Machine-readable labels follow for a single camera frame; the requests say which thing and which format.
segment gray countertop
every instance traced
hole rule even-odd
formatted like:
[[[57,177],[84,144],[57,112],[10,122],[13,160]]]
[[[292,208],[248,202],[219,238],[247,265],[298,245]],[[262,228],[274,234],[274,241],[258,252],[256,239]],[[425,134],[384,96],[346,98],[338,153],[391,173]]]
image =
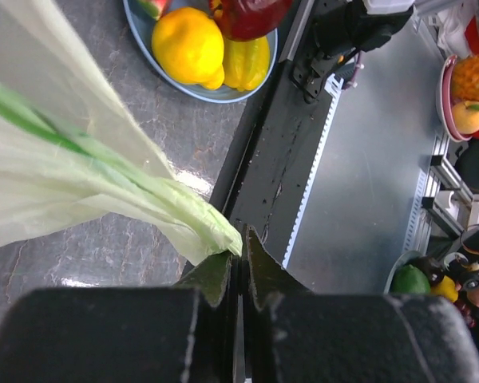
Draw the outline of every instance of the gray countertop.
[[[57,3],[176,173],[209,198],[244,102],[204,103],[164,82],[137,48],[121,0]],[[113,214],[12,243],[0,248],[0,319],[36,287],[160,285],[175,282],[184,263],[155,227]]]

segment fruit bowl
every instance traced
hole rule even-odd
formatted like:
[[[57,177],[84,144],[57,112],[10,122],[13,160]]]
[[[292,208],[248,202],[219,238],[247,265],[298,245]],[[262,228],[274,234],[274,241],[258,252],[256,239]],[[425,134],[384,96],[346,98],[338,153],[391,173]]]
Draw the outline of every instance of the fruit bowl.
[[[453,119],[453,100],[450,96],[450,83],[453,78],[453,70],[456,65],[457,56],[453,54],[445,60],[444,66],[441,69],[440,77],[438,78],[436,106],[438,116],[444,127],[444,130],[449,135],[449,138],[454,142],[468,141],[472,138],[471,135],[464,135],[459,133],[454,124]]]
[[[217,90],[207,90],[200,85],[184,85],[177,81],[174,81],[158,64],[151,51],[151,36],[152,29],[156,21],[154,21],[142,7],[138,4],[137,0],[123,0],[126,18],[128,19],[129,27],[133,32],[133,36],[137,41],[141,52],[147,58],[152,67],[171,85],[178,88],[181,92],[184,92],[199,100],[214,102],[217,104],[227,104],[229,102],[237,102],[250,97],[252,94],[263,86],[267,80],[273,66],[275,65],[275,56],[277,53],[277,31],[272,30],[267,35],[268,45],[270,46],[270,66],[268,68],[267,76],[263,82],[255,89],[250,91],[240,92],[236,89],[229,88],[226,85],[222,85]],[[209,12],[207,0],[173,0],[168,12],[177,10],[183,6],[191,6],[204,12]]]

